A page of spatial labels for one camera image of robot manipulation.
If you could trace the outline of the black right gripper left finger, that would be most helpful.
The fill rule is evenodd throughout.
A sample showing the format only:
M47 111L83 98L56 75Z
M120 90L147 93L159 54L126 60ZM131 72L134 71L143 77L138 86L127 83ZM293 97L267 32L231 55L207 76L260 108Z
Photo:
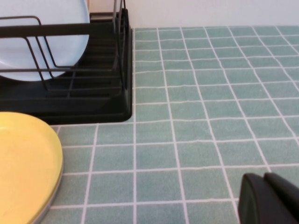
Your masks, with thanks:
M254 173L242 176L238 203L240 223L297 224L299 215L290 213L263 177Z

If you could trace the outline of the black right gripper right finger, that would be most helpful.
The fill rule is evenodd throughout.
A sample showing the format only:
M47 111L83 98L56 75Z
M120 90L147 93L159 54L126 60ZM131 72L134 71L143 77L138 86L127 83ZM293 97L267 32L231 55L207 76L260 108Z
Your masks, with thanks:
M264 180L272 187L292 215L299 214L299 188L275 173L265 173Z

